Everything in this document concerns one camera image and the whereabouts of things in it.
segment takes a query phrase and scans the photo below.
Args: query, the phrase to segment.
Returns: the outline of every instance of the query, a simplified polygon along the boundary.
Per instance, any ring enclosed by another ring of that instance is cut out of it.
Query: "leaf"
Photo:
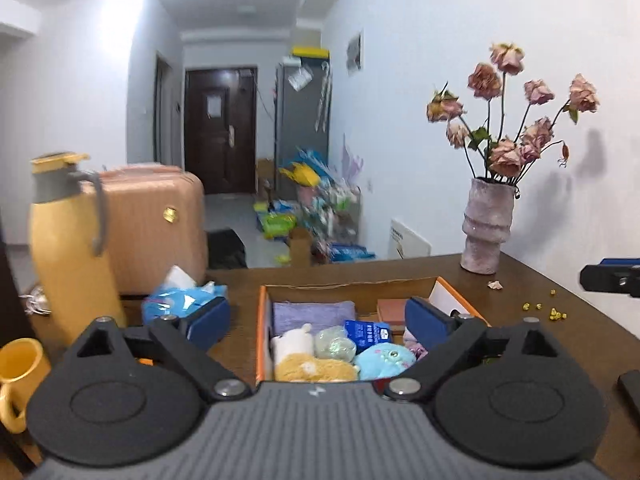
[[[442,92],[442,98],[444,100],[447,99],[457,99],[458,96],[457,95],[453,95],[451,92],[449,92],[449,90],[445,90],[444,92]]]
[[[482,141],[491,139],[491,136],[486,128],[481,126],[469,134],[469,139],[469,147],[476,152],[480,148]]]
[[[574,108],[569,108],[569,117],[574,122],[574,124],[578,124],[578,110]]]

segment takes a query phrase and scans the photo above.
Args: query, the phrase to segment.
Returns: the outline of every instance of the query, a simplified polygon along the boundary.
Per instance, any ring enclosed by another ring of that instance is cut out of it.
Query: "thermos lid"
[[[77,164],[81,160],[87,160],[86,153],[61,152],[49,153],[31,161],[31,173],[46,173],[47,171],[62,170],[72,164]]]

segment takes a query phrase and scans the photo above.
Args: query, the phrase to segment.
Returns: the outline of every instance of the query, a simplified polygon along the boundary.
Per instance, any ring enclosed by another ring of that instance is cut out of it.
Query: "vase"
[[[515,187],[475,178],[471,182],[462,231],[466,234],[460,266],[476,274],[495,274],[500,245],[511,234]]]

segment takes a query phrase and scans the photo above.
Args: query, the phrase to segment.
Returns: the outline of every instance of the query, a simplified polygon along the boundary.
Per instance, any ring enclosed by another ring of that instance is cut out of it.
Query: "mug handle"
[[[11,402],[11,385],[3,384],[0,388],[0,421],[11,433],[22,433],[27,429],[27,421],[25,419],[25,411],[15,416],[14,406]]]

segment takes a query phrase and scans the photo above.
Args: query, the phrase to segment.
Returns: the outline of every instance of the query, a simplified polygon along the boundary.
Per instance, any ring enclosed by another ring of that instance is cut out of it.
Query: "brown door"
[[[190,70],[184,162],[206,194],[255,192],[256,67]]]

